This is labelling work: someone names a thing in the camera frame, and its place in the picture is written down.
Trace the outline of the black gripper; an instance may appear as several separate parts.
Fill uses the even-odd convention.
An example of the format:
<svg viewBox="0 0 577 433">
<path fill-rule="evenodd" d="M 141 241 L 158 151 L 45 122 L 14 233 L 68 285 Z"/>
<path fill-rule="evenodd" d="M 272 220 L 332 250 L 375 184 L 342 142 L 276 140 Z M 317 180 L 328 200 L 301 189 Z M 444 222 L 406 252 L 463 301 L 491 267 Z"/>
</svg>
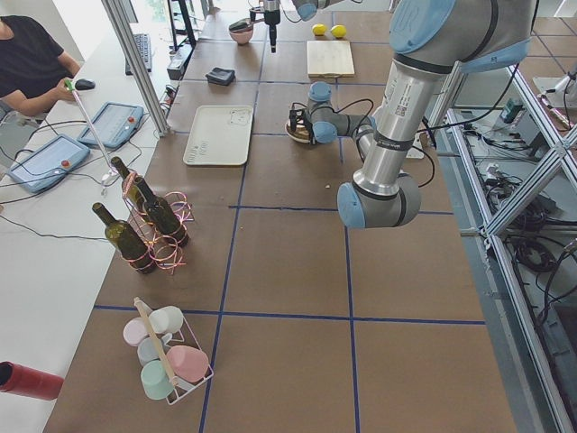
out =
<svg viewBox="0 0 577 433">
<path fill-rule="evenodd" d="M 269 27 L 270 52 L 277 51 L 277 26 L 280 23 L 280 0 L 263 0 L 264 22 Z"/>
<path fill-rule="evenodd" d="M 309 137 L 309 144 L 314 145 L 312 123 L 307 117 L 307 113 L 304 108 L 298 110 L 298 137 Z"/>
</svg>

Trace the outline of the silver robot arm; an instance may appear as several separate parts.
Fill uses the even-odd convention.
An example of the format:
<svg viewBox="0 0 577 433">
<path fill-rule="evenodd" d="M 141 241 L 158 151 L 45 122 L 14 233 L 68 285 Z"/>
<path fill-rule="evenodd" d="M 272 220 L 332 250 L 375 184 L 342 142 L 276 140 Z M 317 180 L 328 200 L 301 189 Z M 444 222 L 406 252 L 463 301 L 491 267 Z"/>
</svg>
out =
<svg viewBox="0 0 577 433">
<path fill-rule="evenodd" d="M 298 17 L 305 22 L 312 19 L 319 10 L 326 9 L 338 3 L 340 3 L 340 0 L 303 0 L 292 2 L 298 13 Z M 269 30 L 270 50 L 272 53 L 275 53 L 277 49 L 277 26 L 281 22 L 280 1 L 263 0 L 259 2 L 259 6 L 262 9 L 264 22 Z"/>
<path fill-rule="evenodd" d="M 356 141 L 363 165 L 337 192 L 349 228 L 403 226 L 417 215 L 421 194 L 401 166 L 437 83 L 461 63 L 466 72 L 500 69 L 528 53 L 535 1 L 402 1 L 392 15 L 394 51 L 380 107 L 374 115 L 346 115 L 331 105 L 331 90 L 316 82 L 303 117 L 310 138 Z"/>
</svg>

